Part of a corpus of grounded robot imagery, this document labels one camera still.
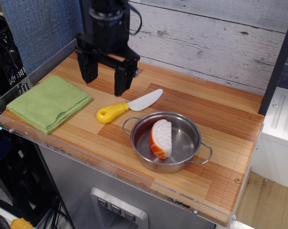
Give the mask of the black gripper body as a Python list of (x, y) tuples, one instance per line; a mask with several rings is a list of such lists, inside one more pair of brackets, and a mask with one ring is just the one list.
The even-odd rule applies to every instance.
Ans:
[(118, 65), (136, 65), (140, 56), (129, 46), (130, 9), (101, 12), (89, 9), (92, 34), (78, 33), (76, 52), (96, 56), (98, 63), (112, 68)]

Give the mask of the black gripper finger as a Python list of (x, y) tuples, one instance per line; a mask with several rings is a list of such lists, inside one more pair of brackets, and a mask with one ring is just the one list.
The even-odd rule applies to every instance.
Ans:
[(98, 76), (98, 59), (94, 55), (80, 52), (77, 53), (77, 57), (83, 80), (91, 83)]
[(136, 65), (118, 65), (114, 74), (114, 95), (122, 96), (131, 86), (133, 78), (137, 77)]

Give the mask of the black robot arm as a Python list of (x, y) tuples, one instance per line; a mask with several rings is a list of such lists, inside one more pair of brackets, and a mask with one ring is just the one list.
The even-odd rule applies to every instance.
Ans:
[(90, 83), (98, 76), (98, 64), (115, 70), (114, 94), (121, 96), (138, 75), (140, 56), (129, 46), (130, 12), (138, 11), (126, 0), (93, 0), (88, 9), (92, 32), (76, 35), (76, 53), (82, 78)]

